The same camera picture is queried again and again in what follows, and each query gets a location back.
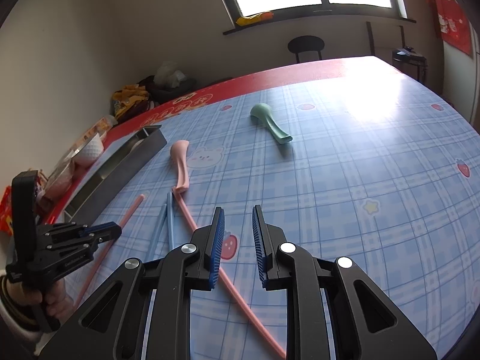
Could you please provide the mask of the white sleeve forearm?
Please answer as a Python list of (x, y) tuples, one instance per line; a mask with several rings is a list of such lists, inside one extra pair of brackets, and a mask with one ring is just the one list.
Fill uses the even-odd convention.
[(42, 302), (42, 294), (36, 289), (26, 289), (22, 283), (8, 288), (8, 280), (1, 276), (1, 329), (14, 355), (37, 359), (38, 344), (44, 335), (33, 307)]

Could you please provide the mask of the person's left hand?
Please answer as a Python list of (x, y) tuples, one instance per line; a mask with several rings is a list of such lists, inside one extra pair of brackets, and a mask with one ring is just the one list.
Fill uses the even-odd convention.
[(73, 300), (67, 295), (64, 279), (52, 284), (46, 292), (46, 299), (38, 290), (25, 289), (22, 283), (7, 280), (7, 293), (20, 306), (35, 306), (46, 303), (46, 311), (57, 320), (65, 321), (73, 314)]

